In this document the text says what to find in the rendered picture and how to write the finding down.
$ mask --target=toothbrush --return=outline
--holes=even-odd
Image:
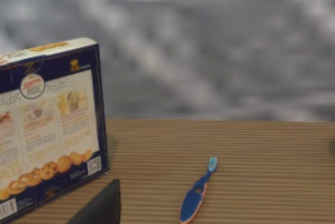
[[[180,224],[191,223],[191,221],[198,213],[206,194],[208,180],[211,174],[216,170],[216,168],[217,168],[217,158],[212,157],[209,159],[207,173],[193,185],[191,190],[187,192],[184,198],[179,216]]]

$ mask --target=gray background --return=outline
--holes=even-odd
[[[0,0],[0,50],[91,37],[108,117],[333,121],[335,0]]]

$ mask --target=wooden table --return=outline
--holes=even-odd
[[[334,224],[334,124],[108,120],[111,170],[14,222],[66,223],[120,178],[124,224],[177,223],[186,191],[211,177],[194,224]]]

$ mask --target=qr code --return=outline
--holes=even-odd
[[[94,159],[91,159],[87,162],[87,174],[88,176],[99,172],[102,169],[101,167],[101,157],[98,156]]]
[[[0,220],[5,219],[16,212],[17,206],[15,198],[0,204]]]

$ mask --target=box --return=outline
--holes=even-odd
[[[0,55],[0,223],[107,171],[98,44]]]

